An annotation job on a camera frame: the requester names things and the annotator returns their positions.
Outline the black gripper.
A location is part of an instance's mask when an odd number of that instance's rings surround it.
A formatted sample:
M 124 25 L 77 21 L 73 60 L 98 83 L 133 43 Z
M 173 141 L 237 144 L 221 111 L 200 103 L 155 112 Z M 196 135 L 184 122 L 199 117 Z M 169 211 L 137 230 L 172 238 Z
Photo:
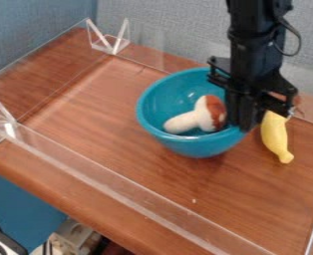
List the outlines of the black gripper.
M 283 29 L 249 34 L 228 30 L 229 57 L 208 59 L 208 80 L 225 91 L 228 121 L 244 132 L 266 111 L 291 115 L 298 90 L 280 74 L 284 36 Z

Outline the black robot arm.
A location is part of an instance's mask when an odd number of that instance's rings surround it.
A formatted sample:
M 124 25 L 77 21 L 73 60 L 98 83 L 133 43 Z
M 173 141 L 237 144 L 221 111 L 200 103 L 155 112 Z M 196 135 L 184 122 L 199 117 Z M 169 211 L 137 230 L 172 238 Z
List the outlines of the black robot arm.
M 272 111 L 290 117 L 298 89 L 280 74 L 292 0 L 225 0 L 229 14 L 229 56 L 209 57 L 208 81 L 224 89 L 228 122 L 241 131 Z

